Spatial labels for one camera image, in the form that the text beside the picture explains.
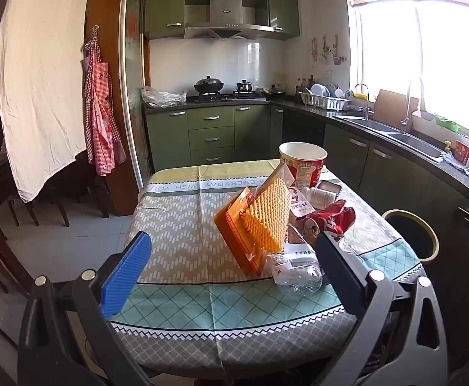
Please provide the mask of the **white wrapper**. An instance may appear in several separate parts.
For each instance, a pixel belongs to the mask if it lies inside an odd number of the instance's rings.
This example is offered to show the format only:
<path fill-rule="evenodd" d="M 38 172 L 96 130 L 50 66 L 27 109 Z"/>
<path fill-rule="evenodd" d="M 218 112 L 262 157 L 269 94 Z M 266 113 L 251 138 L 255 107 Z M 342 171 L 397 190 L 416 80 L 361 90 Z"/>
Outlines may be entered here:
<path fill-rule="evenodd" d="M 315 250 L 308 243 L 285 243 L 283 246 L 283 254 L 291 262 L 317 260 Z"/>

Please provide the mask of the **steel kitchen faucet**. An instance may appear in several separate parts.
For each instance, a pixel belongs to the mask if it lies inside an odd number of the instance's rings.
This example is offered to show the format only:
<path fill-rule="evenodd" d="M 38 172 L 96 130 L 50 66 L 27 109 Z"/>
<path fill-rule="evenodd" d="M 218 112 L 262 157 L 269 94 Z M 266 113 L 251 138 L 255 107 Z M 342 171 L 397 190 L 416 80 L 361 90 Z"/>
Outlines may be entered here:
<path fill-rule="evenodd" d="M 404 118 L 400 119 L 400 131 L 402 134 L 407 133 L 408 124 L 410 120 L 410 110 L 411 110 L 411 86 L 408 86 L 408 90 L 406 93 L 406 102 L 405 102 L 405 111 L 404 111 Z"/>

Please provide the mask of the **black bin with yellow rim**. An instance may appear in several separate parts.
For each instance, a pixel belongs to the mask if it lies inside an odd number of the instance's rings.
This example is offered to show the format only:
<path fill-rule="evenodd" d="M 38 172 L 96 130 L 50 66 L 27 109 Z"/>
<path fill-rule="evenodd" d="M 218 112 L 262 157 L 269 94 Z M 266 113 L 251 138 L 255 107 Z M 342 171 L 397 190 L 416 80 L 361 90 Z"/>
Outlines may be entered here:
<path fill-rule="evenodd" d="M 388 210 L 382 217 L 401 234 L 421 262 L 435 260 L 439 254 L 439 239 L 425 220 L 402 209 Z"/>

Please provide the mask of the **black wok with lid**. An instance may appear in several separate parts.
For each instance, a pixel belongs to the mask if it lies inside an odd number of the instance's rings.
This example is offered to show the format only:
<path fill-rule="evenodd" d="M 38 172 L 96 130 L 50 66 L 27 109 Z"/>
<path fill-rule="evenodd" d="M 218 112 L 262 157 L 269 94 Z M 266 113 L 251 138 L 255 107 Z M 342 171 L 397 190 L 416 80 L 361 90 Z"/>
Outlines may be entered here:
<path fill-rule="evenodd" d="M 194 90 L 200 95 L 219 93 L 224 87 L 224 83 L 218 78 L 207 75 L 194 84 Z"/>

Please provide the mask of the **white plastic bottle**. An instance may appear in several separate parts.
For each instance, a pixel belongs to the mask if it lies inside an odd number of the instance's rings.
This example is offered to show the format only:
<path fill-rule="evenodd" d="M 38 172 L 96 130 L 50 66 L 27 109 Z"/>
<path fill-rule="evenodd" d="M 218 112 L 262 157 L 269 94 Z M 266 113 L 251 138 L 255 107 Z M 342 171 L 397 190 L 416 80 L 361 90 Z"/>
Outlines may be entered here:
<path fill-rule="evenodd" d="M 336 201 L 336 194 L 317 187 L 303 187 L 301 193 L 316 210 L 324 210 Z"/>

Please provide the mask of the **clear crushed plastic bottle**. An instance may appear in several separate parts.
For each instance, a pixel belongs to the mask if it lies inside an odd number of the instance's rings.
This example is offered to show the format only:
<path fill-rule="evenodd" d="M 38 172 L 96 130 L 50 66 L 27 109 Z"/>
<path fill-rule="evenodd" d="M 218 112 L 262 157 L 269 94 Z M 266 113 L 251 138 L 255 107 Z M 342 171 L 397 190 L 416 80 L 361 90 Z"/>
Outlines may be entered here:
<path fill-rule="evenodd" d="M 311 255 L 269 254 L 266 261 L 274 283 L 285 294 L 312 295 L 323 284 L 323 271 L 317 258 Z"/>

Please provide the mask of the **small black pot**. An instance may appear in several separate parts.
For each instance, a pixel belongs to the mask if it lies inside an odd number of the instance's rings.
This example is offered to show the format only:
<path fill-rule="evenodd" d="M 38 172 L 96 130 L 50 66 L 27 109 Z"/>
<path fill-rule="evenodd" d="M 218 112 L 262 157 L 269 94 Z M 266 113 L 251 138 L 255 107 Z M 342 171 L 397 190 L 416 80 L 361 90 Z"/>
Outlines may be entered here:
<path fill-rule="evenodd" d="M 253 93 L 253 85 L 246 79 L 236 84 L 236 93 L 238 94 L 251 94 Z"/>

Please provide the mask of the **white hanging cloth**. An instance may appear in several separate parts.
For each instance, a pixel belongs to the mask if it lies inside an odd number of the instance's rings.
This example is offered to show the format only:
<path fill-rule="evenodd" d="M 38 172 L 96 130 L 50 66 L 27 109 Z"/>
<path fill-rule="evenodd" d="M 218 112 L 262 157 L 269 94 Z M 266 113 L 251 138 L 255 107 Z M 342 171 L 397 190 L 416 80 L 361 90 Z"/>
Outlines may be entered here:
<path fill-rule="evenodd" d="M 87 0 L 8 0 L 0 23 L 0 115 L 23 202 L 85 151 Z"/>

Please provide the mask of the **crushed red cola can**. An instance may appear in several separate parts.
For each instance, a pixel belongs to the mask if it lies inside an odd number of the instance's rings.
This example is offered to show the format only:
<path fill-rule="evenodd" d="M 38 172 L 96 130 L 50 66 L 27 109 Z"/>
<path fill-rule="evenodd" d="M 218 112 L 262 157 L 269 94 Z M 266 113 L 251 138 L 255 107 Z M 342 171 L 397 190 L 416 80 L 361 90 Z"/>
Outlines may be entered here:
<path fill-rule="evenodd" d="M 338 241 L 345 236 L 355 220 L 354 208 L 347 207 L 345 200 L 340 199 L 323 210 L 307 215 L 303 221 L 303 236 L 307 241 L 313 242 L 318 235 L 329 234 Z"/>

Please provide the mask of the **instant noodle paper bowl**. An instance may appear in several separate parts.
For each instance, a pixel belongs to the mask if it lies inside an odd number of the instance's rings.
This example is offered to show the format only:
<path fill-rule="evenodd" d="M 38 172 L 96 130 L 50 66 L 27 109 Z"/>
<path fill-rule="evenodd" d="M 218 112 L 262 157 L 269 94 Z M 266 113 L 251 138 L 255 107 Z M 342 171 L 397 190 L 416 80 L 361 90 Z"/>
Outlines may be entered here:
<path fill-rule="evenodd" d="M 281 162 L 285 163 L 292 173 L 297 188 L 312 188 L 318 184 L 327 151 L 307 142 L 285 142 L 279 146 Z"/>

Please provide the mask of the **patterned tablecloth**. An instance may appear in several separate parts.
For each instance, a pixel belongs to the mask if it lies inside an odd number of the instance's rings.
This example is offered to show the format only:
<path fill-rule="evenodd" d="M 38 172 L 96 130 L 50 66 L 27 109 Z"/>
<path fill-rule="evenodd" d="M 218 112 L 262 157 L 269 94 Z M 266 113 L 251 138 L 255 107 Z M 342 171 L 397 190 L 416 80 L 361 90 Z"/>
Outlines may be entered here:
<path fill-rule="evenodd" d="M 292 368 L 339 351 L 355 319 L 330 284 L 315 294 L 281 291 L 269 271 L 246 276 L 215 226 L 243 188 L 277 161 L 170 168 L 142 189 L 129 228 L 152 254 L 112 326 L 145 370 L 241 378 Z"/>

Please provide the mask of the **orange cardboard box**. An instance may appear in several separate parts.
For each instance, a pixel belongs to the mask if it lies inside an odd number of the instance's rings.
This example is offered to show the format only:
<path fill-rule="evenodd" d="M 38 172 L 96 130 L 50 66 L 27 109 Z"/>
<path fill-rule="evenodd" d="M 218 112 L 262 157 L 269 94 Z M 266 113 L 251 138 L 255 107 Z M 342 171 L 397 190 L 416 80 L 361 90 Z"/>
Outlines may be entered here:
<path fill-rule="evenodd" d="M 242 214 L 253 198 L 254 194 L 245 187 L 214 217 L 223 240 L 246 276 L 260 276 L 265 265 L 264 250 L 257 246 L 242 220 Z"/>

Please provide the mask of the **white dish rack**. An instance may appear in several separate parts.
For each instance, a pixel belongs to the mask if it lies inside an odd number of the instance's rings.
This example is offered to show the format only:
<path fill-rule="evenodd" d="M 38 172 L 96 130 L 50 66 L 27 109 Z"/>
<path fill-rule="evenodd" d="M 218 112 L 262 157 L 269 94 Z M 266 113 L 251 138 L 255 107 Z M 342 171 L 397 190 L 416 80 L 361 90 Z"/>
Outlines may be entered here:
<path fill-rule="evenodd" d="M 305 88 L 299 95 L 306 106 L 317 107 L 325 111 L 341 112 L 348 104 L 345 98 L 331 97 L 328 88 L 320 84 Z"/>

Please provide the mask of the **orange foam mesh sleeve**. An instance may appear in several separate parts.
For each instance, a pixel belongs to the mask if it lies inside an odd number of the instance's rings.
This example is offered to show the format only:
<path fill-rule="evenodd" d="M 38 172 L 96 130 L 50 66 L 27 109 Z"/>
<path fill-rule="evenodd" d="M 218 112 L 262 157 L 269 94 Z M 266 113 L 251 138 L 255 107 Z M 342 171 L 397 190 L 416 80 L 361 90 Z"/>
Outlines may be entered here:
<path fill-rule="evenodd" d="M 281 178 L 275 178 L 241 212 L 243 226 L 254 244 L 267 253 L 280 253 L 285 242 L 291 194 Z"/>

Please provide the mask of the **green lower cabinets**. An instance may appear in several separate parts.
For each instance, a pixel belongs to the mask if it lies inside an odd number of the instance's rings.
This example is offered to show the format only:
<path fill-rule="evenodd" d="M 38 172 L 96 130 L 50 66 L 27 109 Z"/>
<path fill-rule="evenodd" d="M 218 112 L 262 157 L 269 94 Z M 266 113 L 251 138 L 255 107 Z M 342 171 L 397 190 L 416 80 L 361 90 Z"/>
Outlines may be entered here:
<path fill-rule="evenodd" d="M 253 113 L 269 116 L 268 106 L 207 107 L 152 115 L 162 156 L 157 170 L 255 161 L 266 143 L 257 136 L 237 145 L 235 122 Z M 363 162 L 355 177 L 343 170 L 357 151 L 359 136 L 326 125 L 328 161 L 323 175 L 339 183 L 341 195 L 355 209 L 357 220 L 343 244 L 353 247 L 363 262 L 398 279 L 425 272 L 433 281 L 446 330 L 454 341 L 469 333 L 469 230 L 457 216 L 466 197 L 439 175 L 374 142 L 363 147 Z M 439 239 L 434 261 L 421 262 L 410 245 L 383 217 L 402 209 L 425 220 Z"/>

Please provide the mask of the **clear plastic bag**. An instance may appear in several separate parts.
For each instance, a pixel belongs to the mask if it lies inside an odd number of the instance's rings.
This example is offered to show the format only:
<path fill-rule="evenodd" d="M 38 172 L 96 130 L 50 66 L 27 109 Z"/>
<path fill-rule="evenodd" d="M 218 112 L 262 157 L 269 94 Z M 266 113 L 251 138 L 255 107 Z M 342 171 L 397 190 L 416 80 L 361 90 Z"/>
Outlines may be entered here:
<path fill-rule="evenodd" d="M 150 86 L 140 88 L 140 95 L 145 105 L 152 109 L 184 105 L 187 103 L 187 94 L 187 92 L 173 93 L 158 91 Z"/>

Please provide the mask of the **brown plastic tray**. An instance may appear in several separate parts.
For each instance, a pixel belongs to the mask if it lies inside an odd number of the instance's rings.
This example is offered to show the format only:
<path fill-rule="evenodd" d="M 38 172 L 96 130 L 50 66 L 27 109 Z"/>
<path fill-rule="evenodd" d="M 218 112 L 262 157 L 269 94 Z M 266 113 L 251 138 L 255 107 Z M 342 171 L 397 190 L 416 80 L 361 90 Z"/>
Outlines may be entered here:
<path fill-rule="evenodd" d="M 339 184 L 328 181 L 326 179 L 322 179 L 318 183 L 317 188 L 320 189 L 320 190 L 324 190 L 326 192 L 329 192 L 329 193 L 333 193 L 336 198 L 339 196 L 339 194 L 341 193 L 341 190 L 342 190 L 342 187 Z"/>

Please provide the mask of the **steel range hood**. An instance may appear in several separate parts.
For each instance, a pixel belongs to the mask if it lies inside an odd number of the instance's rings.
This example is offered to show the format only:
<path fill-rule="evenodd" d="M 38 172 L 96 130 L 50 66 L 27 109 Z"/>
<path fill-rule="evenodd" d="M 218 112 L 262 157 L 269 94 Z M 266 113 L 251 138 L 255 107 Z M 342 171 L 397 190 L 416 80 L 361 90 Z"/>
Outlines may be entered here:
<path fill-rule="evenodd" d="M 268 0 L 185 0 L 184 39 L 258 39 L 275 28 Z"/>

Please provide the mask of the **white red milk carton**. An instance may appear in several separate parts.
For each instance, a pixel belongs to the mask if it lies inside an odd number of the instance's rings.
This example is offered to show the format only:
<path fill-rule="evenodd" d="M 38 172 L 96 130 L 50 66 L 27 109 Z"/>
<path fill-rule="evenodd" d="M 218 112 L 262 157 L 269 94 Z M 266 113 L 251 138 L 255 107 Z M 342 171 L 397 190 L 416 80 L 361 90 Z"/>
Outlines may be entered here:
<path fill-rule="evenodd" d="M 296 187 L 290 187 L 289 192 L 291 196 L 290 211 L 296 219 L 302 219 L 316 211 Z"/>

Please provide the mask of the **red checkered apron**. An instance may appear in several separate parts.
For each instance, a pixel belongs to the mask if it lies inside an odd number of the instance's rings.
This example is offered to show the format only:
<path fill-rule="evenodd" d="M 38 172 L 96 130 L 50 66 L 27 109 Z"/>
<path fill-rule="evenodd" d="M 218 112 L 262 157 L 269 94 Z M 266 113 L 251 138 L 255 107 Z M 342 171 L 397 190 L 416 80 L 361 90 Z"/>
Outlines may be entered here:
<path fill-rule="evenodd" d="M 97 24 L 92 27 L 83 60 L 85 144 L 89 163 L 104 177 L 122 164 L 126 155 L 114 117 L 112 76 L 109 64 L 101 58 L 98 29 Z"/>

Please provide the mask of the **wooden cutting board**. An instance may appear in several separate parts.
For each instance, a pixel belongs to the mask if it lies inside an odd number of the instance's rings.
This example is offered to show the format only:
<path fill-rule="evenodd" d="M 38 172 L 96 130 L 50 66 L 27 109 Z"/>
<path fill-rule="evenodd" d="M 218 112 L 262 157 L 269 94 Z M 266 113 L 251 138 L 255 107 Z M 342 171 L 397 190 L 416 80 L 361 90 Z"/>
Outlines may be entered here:
<path fill-rule="evenodd" d="M 381 89 L 374 103 L 372 118 L 396 129 L 403 127 L 402 121 L 410 119 L 418 109 L 418 99 L 411 97 L 409 113 L 406 113 L 406 95 Z"/>

